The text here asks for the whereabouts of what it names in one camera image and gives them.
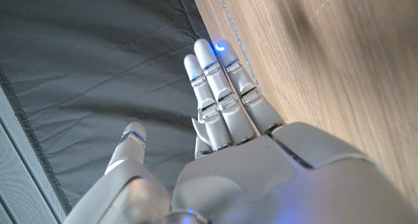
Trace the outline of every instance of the robot finger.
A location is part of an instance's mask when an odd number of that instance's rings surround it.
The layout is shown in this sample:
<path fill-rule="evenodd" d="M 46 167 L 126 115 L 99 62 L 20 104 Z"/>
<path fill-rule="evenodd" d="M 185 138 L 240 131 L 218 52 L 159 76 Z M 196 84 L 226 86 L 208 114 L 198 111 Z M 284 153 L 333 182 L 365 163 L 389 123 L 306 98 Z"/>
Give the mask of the robot finger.
<path fill-rule="evenodd" d="M 199 62 L 194 55 L 184 58 L 184 67 L 197 98 L 199 121 L 192 119 L 196 133 L 212 151 L 230 146 L 233 140 L 229 134 L 225 120 L 217 108 L 216 101 Z"/>
<path fill-rule="evenodd" d="M 195 159 L 204 157 L 205 155 L 208 155 L 212 153 L 212 149 L 210 148 L 207 143 L 202 141 L 199 136 L 196 136 L 196 146 L 195 146 Z"/>
<path fill-rule="evenodd" d="M 283 124 L 283 119 L 249 77 L 228 41 L 220 40 L 216 43 L 215 49 L 225 72 L 259 132 L 265 134 Z"/>
<path fill-rule="evenodd" d="M 138 122 L 130 123 L 125 130 L 123 130 L 119 144 L 113 152 L 112 158 L 110 158 L 104 174 L 107 174 L 127 159 L 132 159 L 140 164 L 143 164 L 145 141 L 145 127 Z"/>
<path fill-rule="evenodd" d="M 234 143 L 238 145 L 256 137 L 257 134 L 250 119 L 239 103 L 239 98 L 234 93 L 208 41 L 197 40 L 194 49 L 201 70 L 214 94 L 217 107 L 222 112 Z"/>

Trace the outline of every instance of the robotic hand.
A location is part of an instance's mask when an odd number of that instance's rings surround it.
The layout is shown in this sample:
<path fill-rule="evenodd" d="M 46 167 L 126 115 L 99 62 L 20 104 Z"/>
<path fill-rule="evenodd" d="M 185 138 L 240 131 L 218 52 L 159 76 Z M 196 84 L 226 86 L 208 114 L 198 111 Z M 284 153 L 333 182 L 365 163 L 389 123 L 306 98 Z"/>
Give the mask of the robotic hand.
<path fill-rule="evenodd" d="M 198 101 L 195 160 L 171 200 L 142 166 L 145 130 L 131 123 L 65 223 L 418 223 L 373 161 L 315 127 L 284 124 L 231 45 L 215 49 L 201 39 L 184 59 Z"/>

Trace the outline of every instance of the wood grain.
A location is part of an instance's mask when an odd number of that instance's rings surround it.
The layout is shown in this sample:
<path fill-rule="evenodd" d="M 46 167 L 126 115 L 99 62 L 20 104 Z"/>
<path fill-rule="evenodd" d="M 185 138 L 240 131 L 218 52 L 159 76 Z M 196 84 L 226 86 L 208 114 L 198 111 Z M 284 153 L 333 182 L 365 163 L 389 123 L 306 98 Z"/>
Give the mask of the wood grain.
<path fill-rule="evenodd" d="M 418 209 L 418 0 L 195 0 L 288 121 L 358 147 Z"/>

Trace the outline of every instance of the dark gray cloth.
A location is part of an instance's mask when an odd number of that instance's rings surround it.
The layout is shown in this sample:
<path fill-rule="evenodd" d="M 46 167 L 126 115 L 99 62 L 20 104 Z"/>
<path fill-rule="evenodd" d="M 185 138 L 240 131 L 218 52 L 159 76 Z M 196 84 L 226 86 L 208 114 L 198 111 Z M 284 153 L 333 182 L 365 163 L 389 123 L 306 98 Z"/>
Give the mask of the dark gray cloth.
<path fill-rule="evenodd" d="M 0 67 L 71 206 L 131 121 L 172 191 L 193 160 L 197 102 L 183 67 L 208 38 L 193 0 L 0 0 Z"/>

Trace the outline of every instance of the wooden surface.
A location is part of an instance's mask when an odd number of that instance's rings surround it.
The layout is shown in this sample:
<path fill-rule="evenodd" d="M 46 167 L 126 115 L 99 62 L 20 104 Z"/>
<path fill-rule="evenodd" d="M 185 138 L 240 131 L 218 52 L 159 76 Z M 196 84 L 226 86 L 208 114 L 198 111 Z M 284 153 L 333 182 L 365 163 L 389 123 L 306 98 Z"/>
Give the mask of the wooden surface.
<path fill-rule="evenodd" d="M 245 63 L 229 12 L 286 121 L 364 151 L 418 209 L 418 0 L 195 1 L 212 41 Z"/>

